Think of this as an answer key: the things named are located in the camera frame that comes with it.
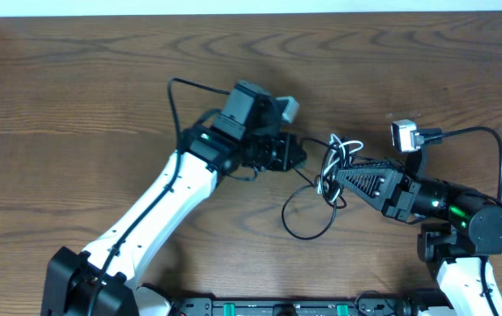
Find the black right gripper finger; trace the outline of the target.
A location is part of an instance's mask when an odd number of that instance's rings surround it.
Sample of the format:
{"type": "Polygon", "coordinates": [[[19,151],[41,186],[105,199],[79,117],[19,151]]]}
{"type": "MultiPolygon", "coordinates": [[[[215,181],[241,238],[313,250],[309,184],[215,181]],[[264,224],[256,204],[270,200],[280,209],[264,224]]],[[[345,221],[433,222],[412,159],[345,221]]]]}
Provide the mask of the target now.
{"type": "Polygon", "coordinates": [[[403,174],[390,168],[338,169],[334,181],[355,193],[378,211],[382,211],[403,174]]]}
{"type": "Polygon", "coordinates": [[[358,163],[350,163],[344,169],[403,169],[405,166],[399,161],[372,160],[358,163]]]}

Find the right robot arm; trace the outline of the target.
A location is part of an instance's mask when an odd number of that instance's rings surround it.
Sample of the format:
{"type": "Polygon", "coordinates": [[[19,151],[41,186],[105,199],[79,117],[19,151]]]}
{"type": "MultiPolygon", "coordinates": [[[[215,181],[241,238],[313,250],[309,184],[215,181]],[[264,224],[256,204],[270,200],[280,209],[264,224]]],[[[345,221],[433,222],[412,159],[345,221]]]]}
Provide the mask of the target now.
{"type": "Polygon", "coordinates": [[[502,201],[385,161],[338,168],[331,179],[385,217],[420,224],[418,257],[438,288],[419,291],[404,314],[502,315],[490,262],[502,253],[502,201]]]}

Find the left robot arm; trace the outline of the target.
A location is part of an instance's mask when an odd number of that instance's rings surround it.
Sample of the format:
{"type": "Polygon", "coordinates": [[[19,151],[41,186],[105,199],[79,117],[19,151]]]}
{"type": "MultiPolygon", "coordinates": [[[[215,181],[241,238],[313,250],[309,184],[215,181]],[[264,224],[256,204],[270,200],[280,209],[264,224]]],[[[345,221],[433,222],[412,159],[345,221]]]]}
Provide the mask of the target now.
{"type": "Polygon", "coordinates": [[[172,304],[141,284],[161,247],[220,182],[239,167],[286,172],[305,162],[296,135],[294,97],[275,97],[238,81],[221,109],[185,130],[163,171],[106,232],[76,253],[63,247],[47,265],[43,315],[167,315],[172,304]]]}

